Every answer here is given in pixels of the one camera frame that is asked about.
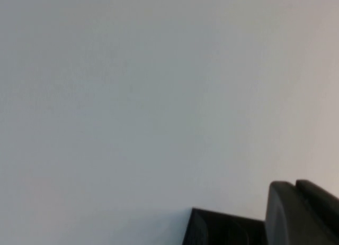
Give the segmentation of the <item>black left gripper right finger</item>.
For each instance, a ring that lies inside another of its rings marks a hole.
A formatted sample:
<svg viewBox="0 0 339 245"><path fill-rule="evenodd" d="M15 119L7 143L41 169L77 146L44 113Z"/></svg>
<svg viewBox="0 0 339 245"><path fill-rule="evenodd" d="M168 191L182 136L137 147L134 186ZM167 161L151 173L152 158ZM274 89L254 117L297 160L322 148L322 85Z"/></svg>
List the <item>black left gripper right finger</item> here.
<svg viewBox="0 0 339 245"><path fill-rule="evenodd" d="M338 235L338 198L309 180L297 180L296 188L324 226Z"/></svg>

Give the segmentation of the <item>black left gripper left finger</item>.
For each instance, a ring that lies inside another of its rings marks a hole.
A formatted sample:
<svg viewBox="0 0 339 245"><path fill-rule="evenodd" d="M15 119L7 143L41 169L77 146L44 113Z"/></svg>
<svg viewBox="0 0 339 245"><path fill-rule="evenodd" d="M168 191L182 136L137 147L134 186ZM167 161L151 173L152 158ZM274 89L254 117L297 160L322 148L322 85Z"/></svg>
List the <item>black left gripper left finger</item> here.
<svg viewBox="0 0 339 245"><path fill-rule="evenodd" d="M338 244L307 204L296 184L275 181L270 184L265 231L268 244Z"/></svg>

